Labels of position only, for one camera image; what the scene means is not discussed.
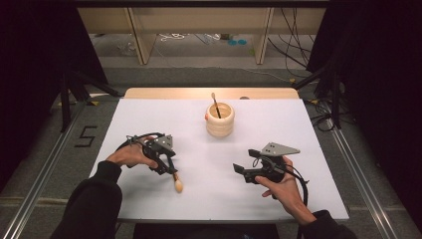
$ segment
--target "person's left hand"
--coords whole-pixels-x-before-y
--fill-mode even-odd
[[[106,160],[112,161],[119,166],[128,165],[135,166],[137,164],[146,164],[149,167],[156,168],[158,163],[148,157],[142,152],[142,145],[140,143],[132,143],[124,146],[114,152]]]

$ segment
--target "black sleeve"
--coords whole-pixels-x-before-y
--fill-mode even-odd
[[[117,180],[120,167],[101,161],[96,174],[72,193],[65,214],[51,238],[113,238],[121,205]]]
[[[306,239],[357,239],[356,235],[344,225],[338,225],[328,211],[314,213],[316,221],[302,226]]]

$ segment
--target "white table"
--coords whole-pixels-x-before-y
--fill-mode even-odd
[[[301,150],[289,158],[310,181],[309,209],[327,209],[334,219],[348,219],[302,100],[219,101],[231,104],[236,112],[234,131],[225,138],[206,131],[204,114],[211,99],[120,100],[91,175],[97,163],[113,153],[127,135],[158,131],[173,136],[173,162],[184,184],[183,191],[177,193],[170,174],[158,175],[146,165],[124,166],[118,180],[123,194],[120,221],[291,220],[279,201],[261,196],[266,188],[245,183],[233,169],[233,163],[252,168],[254,158],[248,149],[261,150],[270,141]]]

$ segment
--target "person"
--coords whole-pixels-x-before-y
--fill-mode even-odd
[[[284,161],[293,166],[292,161],[285,156]],[[142,153],[142,145],[139,143],[124,146],[99,162],[95,175],[83,180],[72,192],[63,218],[51,238],[114,238],[122,201],[121,189],[117,185],[121,167],[137,164],[152,168],[158,166],[157,162]],[[261,176],[257,176],[256,180],[268,188],[263,193],[264,197],[274,194],[285,210],[298,221],[305,238],[356,238],[347,227],[338,225],[328,211],[311,213],[302,202],[293,176],[286,173],[279,183]]]

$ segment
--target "hand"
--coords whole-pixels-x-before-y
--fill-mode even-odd
[[[283,156],[283,160],[286,165],[289,165],[287,166],[287,170],[292,170],[292,161],[285,156]],[[285,177],[279,183],[273,182],[263,176],[256,176],[255,180],[269,189],[262,194],[263,197],[275,195],[283,204],[285,210],[295,217],[299,224],[306,225],[316,220],[316,218],[304,205],[301,195],[299,194],[296,179],[292,175],[285,173]]]
[[[142,152],[142,145],[140,143],[132,143],[124,146],[114,152],[106,160],[112,161],[119,166],[128,165],[135,166],[137,164],[146,164],[149,167],[156,168],[158,163],[148,157]]]

